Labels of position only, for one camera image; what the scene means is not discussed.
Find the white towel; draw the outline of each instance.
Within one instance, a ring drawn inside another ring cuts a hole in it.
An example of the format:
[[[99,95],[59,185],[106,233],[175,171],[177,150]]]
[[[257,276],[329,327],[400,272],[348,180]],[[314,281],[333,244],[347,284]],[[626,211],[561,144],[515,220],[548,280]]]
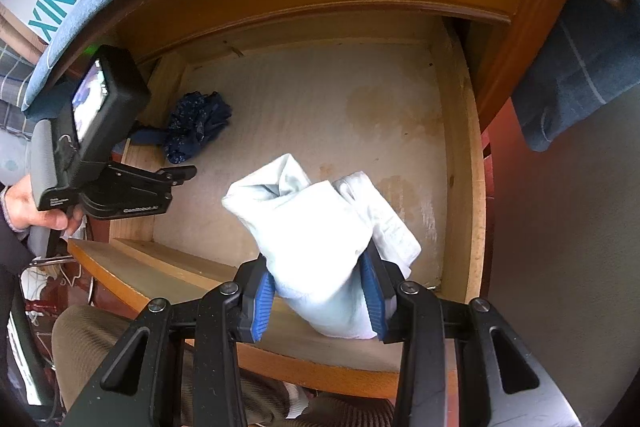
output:
[[[363,172],[311,184],[286,154],[233,183],[222,199],[267,258],[278,294],[329,337],[375,336],[354,270],[373,235],[405,275],[420,246]]]

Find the finger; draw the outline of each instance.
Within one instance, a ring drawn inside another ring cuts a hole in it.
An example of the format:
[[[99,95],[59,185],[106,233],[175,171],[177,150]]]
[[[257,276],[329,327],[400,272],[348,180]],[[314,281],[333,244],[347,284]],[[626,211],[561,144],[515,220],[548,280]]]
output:
[[[78,204],[74,207],[73,216],[69,219],[69,223],[66,226],[66,233],[68,235],[73,235],[76,233],[76,230],[80,228],[82,224],[82,216],[84,216],[84,212],[82,211],[82,207]]]
[[[62,210],[35,212],[29,221],[32,225],[47,227],[51,230],[65,230],[69,223],[68,217]]]

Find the camera screen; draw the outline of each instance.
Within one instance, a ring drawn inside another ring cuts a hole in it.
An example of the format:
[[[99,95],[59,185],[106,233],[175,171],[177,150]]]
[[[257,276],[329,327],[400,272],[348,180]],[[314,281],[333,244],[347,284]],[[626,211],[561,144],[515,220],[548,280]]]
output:
[[[96,60],[82,80],[71,102],[79,142],[82,142],[108,94],[100,60]]]

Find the wooden drawer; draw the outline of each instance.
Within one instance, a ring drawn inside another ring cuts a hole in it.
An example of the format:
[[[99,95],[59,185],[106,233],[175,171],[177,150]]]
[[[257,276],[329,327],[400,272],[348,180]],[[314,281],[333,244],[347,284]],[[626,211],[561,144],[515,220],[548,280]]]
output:
[[[315,14],[192,42],[156,64],[141,119],[162,125],[180,95],[219,91],[231,125],[193,163],[163,216],[111,223],[111,244],[73,254],[141,310],[158,296],[199,298],[254,259],[252,236],[220,200],[283,153],[313,182],[365,171],[422,246],[412,279],[447,299],[478,295],[484,171],[462,48],[439,16],[370,10]],[[159,148],[127,145],[123,161],[155,170]],[[276,299],[263,340],[238,348],[256,373],[361,396],[395,394],[401,346],[331,339]]]

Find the human hand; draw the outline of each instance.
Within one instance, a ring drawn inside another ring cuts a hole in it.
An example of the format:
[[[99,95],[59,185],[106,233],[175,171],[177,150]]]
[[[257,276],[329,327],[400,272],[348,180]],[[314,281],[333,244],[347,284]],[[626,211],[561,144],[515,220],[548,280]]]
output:
[[[30,174],[7,189],[4,203],[11,224],[19,230],[36,225],[52,230],[65,230],[68,235],[71,235],[82,222],[82,208],[79,205],[74,208],[71,218],[66,217],[66,214],[58,209],[39,212],[35,201],[33,201]]]

